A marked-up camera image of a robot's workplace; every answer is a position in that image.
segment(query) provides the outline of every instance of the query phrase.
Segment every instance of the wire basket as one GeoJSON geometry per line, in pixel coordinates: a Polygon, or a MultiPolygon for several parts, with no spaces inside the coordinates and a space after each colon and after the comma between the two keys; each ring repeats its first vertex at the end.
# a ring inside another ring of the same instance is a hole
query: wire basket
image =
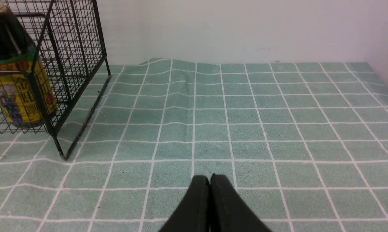
{"type": "Polygon", "coordinates": [[[0,91],[5,89],[6,81],[15,83],[5,98],[0,97],[0,133],[46,131],[67,160],[110,80],[96,0],[5,0],[5,4],[35,41],[36,49],[30,72],[0,68],[0,91]],[[79,134],[64,153],[58,132],[104,62],[107,80],[79,134]],[[44,80],[38,81],[38,75],[44,80]],[[2,80],[2,76],[12,80],[2,80]],[[7,100],[10,97],[30,98],[33,103],[14,110],[7,100]]]}

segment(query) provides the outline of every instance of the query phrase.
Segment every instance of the yellow label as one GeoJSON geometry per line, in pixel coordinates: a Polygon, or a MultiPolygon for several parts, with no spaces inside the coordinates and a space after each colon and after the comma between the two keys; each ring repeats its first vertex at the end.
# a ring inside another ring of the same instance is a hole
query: yellow label
{"type": "MultiPolygon", "coordinates": [[[[0,64],[0,71],[29,72],[33,62],[26,59],[0,64]]],[[[36,81],[45,102],[48,114],[55,112],[57,105],[42,62],[35,66],[36,81]]],[[[24,75],[0,75],[0,107],[6,119],[14,124],[35,123],[42,120],[30,85],[24,75]]]]}

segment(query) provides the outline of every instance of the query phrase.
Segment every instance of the green checkered tablecloth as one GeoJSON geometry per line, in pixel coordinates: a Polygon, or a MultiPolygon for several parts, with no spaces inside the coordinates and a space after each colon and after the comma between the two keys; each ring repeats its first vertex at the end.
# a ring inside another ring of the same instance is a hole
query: green checkered tablecloth
{"type": "Polygon", "coordinates": [[[388,232],[388,90],[367,63],[151,59],[111,71],[67,162],[46,134],[0,135],[0,232],[154,232],[191,177],[212,173],[275,232],[388,232]]]}

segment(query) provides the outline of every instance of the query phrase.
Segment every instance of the white wall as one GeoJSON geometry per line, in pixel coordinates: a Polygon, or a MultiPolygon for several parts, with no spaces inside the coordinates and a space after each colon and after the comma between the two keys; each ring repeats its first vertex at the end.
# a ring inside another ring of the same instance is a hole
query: white wall
{"type": "Polygon", "coordinates": [[[112,64],[367,61],[388,85],[388,0],[100,0],[112,64]]]}

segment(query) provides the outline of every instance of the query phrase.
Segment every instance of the soy sauce bottle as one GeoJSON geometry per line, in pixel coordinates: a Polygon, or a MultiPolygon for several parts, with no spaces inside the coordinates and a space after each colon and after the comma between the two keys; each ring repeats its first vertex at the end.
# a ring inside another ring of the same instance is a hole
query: soy sauce bottle
{"type": "Polygon", "coordinates": [[[9,123],[18,128],[42,125],[27,78],[35,78],[50,117],[56,114],[57,104],[42,61],[34,60],[36,45],[12,11],[0,0],[0,71],[30,73],[36,63],[34,75],[0,74],[0,107],[9,123]]]}

